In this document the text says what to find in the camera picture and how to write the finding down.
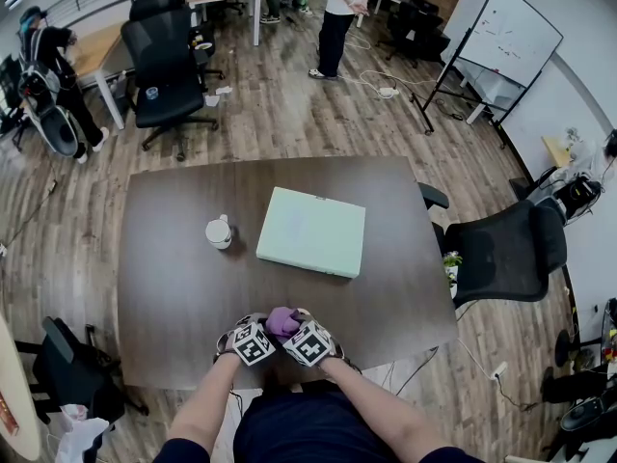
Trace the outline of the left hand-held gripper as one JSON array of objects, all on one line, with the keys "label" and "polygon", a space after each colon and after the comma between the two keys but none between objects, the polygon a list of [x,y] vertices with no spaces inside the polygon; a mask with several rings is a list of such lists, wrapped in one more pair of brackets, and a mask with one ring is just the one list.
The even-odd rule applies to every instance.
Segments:
[{"label": "left hand-held gripper", "polygon": [[272,356],[276,347],[267,335],[266,320],[265,313],[253,313],[237,321],[231,330],[219,337],[214,362],[225,354],[233,353],[247,367],[251,367]]}]

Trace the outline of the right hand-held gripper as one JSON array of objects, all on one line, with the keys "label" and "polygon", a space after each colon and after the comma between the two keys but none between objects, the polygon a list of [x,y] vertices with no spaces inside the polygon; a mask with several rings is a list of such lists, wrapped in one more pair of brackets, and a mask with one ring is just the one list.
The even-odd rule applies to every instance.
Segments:
[{"label": "right hand-held gripper", "polygon": [[312,368],[329,357],[345,359],[338,341],[307,310],[296,309],[291,317],[300,326],[282,347],[301,366]]}]

